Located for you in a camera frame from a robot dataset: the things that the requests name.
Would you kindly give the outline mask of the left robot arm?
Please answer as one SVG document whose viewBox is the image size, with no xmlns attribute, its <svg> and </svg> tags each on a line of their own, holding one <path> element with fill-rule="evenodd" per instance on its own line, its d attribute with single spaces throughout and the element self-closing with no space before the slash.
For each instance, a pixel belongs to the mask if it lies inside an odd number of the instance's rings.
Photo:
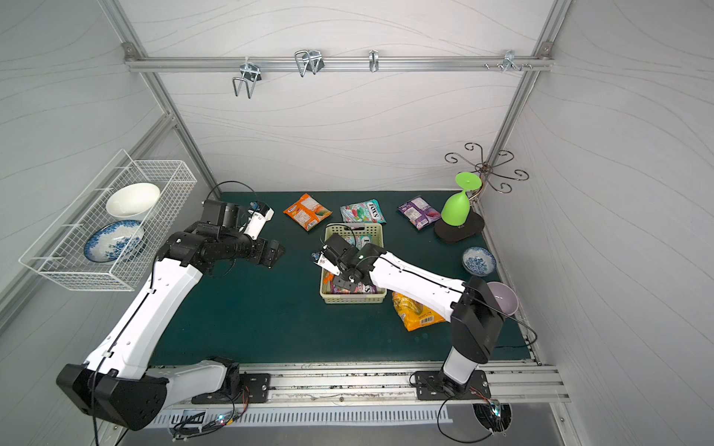
<svg viewBox="0 0 714 446">
<path fill-rule="evenodd" d="M 130 430 L 144 429 L 165 408 L 193 397 L 239 397 L 244 385 L 236 362 L 212 358 L 151 371 L 150 358 L 185 297 L 216 262 L 245 259 L 271 268 L 283 254 L 279 242 L 238 230 L 199 232 L 193 225 L 172 234 L 111 333 L 82 364 L 65 365 L 57 386 L 83 414 Z"/>
</svg>

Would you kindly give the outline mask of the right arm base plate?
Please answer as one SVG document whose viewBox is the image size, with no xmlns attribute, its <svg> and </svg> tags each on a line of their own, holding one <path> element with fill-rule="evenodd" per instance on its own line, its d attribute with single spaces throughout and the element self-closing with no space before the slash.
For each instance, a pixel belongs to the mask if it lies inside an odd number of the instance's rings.
<svg viewBox="0 0 714 446">
<path fill-rule="evenodd" d="M 459 384 L 441 371 L 416 371 L 408 379 L 419 401 L 489 401 L 486 373 L 475 369 L 466 384 Z"/>
</svg>

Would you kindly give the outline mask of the purple berries candy bag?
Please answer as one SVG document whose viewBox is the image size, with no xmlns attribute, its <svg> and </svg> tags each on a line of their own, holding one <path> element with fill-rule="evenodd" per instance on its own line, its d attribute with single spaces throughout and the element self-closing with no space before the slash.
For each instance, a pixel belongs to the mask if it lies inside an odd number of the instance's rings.
<svg viewBox="0 0 714 446">
<path fill-rule="evenodd" d="M 363 282 L 345 282 L 340 278 L 335 278 L 330 282 L 330 290 L 332 294 L 346 295 L 374 295 L 377 293 L 377 288 L 373 285 Z"/>
</svg>

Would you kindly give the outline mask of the yellow orange candy bag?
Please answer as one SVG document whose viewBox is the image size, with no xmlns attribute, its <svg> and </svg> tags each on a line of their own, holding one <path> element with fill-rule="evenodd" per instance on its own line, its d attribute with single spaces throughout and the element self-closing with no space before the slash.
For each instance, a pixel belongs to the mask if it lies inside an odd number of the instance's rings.
<svg viewBox="0 0 714 446">
<path fill-rule="evenodd" d="M 405 295 L 393 292 L 392 304 L 408 332 L 444 323 L 446 320 L 431 308 L 406 297 Z"/>
</svg>

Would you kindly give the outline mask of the orange fruits candy bag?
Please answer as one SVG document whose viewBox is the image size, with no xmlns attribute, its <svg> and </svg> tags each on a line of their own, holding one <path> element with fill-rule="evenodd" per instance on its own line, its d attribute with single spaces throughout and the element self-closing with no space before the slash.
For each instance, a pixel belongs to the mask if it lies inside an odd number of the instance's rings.
<svg viewBox="0 0 714 446">
<path fill-rule="evenodd" d="M 332 211 L 318 203 L 308 193 L 303 194 L 297 202 L 288 206 L 284 214 L 299 224 L 303 230 L 310 232 L 315 226 L 332 215 Z"/>
</svg>

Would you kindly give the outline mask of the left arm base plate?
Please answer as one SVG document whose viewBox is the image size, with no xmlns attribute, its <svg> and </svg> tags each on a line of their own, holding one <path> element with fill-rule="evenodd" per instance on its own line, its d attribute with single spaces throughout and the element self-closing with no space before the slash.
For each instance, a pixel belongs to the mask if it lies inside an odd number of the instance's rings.
<svg viewBox="0 0 714 446">
<path fill-rule="evenodd" d="M 270 374 L 232 375 L 226 379 L 222 387 L 212 393 L 192 397 L 191 403 L 206 404 L 238 404 L 247 399 L 248 403 L 267 403 L 271 388 Z"/>
</svg>

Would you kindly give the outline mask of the teal mint blossom candy bag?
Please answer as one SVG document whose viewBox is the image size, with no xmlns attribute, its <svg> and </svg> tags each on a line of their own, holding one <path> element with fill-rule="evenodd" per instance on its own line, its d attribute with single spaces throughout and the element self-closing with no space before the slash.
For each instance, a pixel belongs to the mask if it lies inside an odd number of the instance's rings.
<svg viewBox="0 0 714 446">
<path fill-rule="evenodd" d="M 369 235 L 353 235 L 342 233 L 340 234 L 349 245 L 356 247 L 357 249 L 362 249 L 368 243 L 376 243 L 376 239 Z"/>
</svg>

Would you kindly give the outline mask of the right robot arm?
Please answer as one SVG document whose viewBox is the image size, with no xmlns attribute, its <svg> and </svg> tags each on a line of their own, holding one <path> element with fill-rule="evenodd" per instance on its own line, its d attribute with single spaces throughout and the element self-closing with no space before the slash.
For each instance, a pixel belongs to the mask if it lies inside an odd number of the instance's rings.
<svg viewBox="0 0 714 446">
<path fill-rule="evenodd" d="M 487 282 L 444 277 L 367 243 L 359 248 L 332 235 L 312 254 L 313 262 L 349 289 L 357 284 L 394 291 L 434 310 L 450 323 L 452 347 L 439 378 L 453 393 L 466 388 L 472 374 L 489 362 L 509 314 L 500 308 Z"/>
</svg>

